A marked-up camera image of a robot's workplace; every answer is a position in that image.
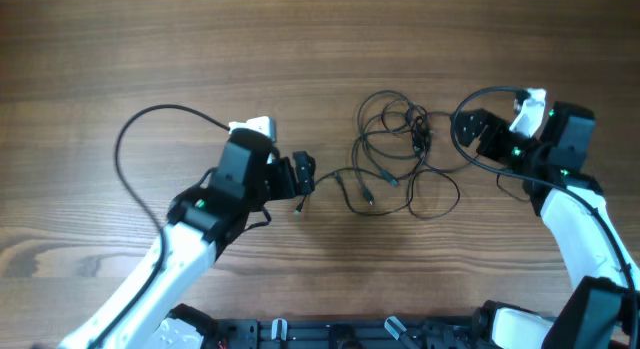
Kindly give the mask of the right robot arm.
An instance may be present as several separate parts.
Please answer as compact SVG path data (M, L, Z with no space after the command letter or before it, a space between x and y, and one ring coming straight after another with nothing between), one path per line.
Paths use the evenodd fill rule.
M639 268L617 234L604 192L582 173L595 129L592 111L538 99L517 106L512 122L485 109L457 110L451 137L458 152L503 164L499 175L522 181L534 213L551 232L573 292L558 316L497 304L486 311L483 341L499 348L615 348L621 330L639 345Z

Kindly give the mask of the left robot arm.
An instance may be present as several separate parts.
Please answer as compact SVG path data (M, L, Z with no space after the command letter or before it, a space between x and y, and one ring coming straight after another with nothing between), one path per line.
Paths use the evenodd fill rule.
M269 201L313 192L315 160L281 157L270 137L232 130L220 161L204 180L176 196L159 238L134 271L63 348L202 348L214 323L184 308L182 294L250 229L252 212Z

